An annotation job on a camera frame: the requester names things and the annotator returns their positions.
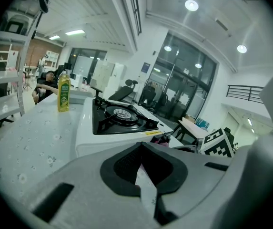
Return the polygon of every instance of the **gas stove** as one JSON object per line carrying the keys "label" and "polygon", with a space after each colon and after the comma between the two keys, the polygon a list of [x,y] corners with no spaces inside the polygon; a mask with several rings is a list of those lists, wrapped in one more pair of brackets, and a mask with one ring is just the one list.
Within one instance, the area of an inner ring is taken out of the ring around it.
{"label": "gas stove", "polygon": [[118,145],[170,137],[173,130],[136,104],[86,98],[76,136],[76,155],[100,152]]}

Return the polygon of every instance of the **white cabinet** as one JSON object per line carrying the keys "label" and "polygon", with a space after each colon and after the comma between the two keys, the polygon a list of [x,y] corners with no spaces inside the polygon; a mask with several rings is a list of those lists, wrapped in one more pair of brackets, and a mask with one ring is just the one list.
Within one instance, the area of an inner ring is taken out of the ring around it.
{"label": "white cabinet", "polygon": [[52,51],[46,51],[46,55],[47,55],[47,59],[45,60],[45,62],[50,62],[51,67],[57,68],[56,66],[57,66],[59,54]]}

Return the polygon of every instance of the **tag sticker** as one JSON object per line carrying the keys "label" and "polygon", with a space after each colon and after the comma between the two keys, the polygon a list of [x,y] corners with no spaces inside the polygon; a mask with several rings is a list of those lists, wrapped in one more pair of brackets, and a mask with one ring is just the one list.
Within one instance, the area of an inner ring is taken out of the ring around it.
{"label": "tag sticker", "polygon": [[152,131],[152,132],[146,132],[146,135],[157,135],[157,134],[162,134],[162,131]]}

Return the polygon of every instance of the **bottle label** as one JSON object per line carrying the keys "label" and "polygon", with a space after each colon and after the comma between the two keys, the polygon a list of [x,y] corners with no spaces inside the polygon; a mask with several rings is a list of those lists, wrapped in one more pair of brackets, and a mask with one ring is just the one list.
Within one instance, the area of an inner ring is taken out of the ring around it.
{"label": "bottle label", "polygon": [[60,107],[67,107],[69,104],[69,90],[70,86],[68,84],[63,84],[60,89]]}

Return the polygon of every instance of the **desk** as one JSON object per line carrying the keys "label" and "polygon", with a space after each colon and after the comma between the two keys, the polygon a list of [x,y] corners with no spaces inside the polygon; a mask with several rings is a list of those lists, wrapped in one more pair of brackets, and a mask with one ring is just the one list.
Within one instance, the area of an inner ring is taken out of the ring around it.
{"label": "desk", "polygon": [[208,134],[207,131],[203,130],[202,128],[199,128],[196,124],[192,123],[191,121],[185,118],[182,118],[182,120],[179,120],[179,124],[173,130],[173,133],[176,132],[179,128],[181,128],[181,132],[177,134],[176,138],[183,132],[183,135],[180,138],[180,141],[183,140],[183,137],[185,134],[190,135],[194,139],[204,138]]}
{"label": "desk", "polygon": [[[82,104],[59,113],[50,95],[11,124],[0,141],[0,191],[19,201],[34,185],[76,156],[75,142]],[[170,146],[181,146],[171,138]]]}

